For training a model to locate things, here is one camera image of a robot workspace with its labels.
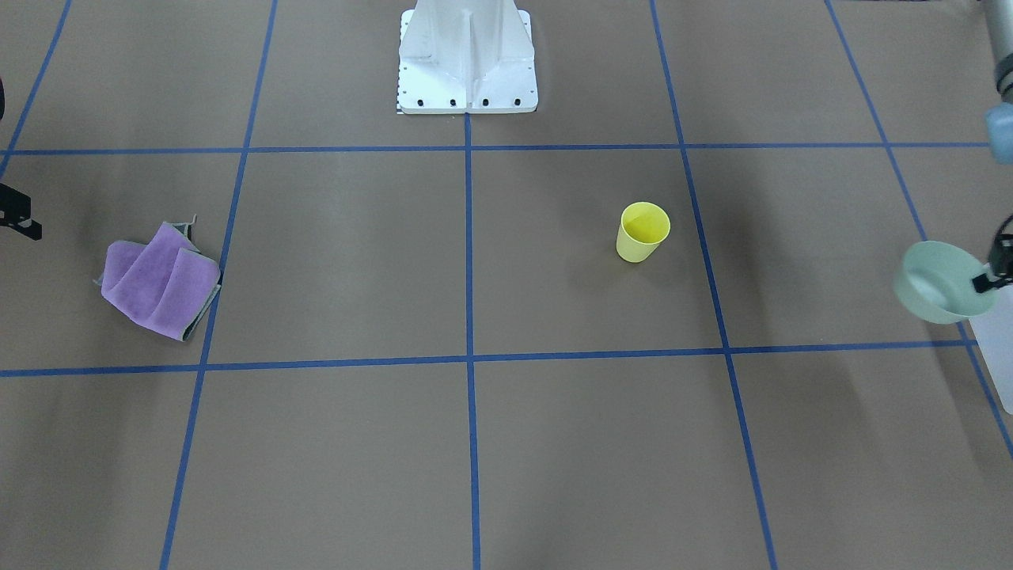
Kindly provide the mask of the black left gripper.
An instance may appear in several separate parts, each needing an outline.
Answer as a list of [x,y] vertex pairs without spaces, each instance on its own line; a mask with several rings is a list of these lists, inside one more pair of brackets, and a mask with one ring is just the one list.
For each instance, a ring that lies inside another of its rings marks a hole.
[[981,273],[972,278],[977,295],[1000,287],[1000,283],[1010,283],[1012,280],[1012,216],[1006,217],[992,238],[988,252],[988,273]]

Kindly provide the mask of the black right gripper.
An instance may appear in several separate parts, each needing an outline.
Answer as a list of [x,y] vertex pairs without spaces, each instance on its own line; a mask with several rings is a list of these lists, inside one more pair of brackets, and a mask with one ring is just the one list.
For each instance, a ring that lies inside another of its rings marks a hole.
[[7,184],[1,184],[2,225],[17,230],[32,241],[38,241],[43,235],[43,227],[36,220],[32,220],[30,205],[32,201],[28,195]]

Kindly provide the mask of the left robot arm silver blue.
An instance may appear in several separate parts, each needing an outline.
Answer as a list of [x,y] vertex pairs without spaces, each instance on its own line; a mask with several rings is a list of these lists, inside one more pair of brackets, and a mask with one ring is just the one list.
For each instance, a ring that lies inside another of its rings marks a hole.
[[[996,107],[985,112],[985,130],[992,158],[999,165],[1012,165],[1012,2],[984,1],[985,26],[994,59],[992,82],[1000,97]],[[1009,215],[992,238],[987,267],[972,283],[977,293],[1011,284],[1011,220]]]

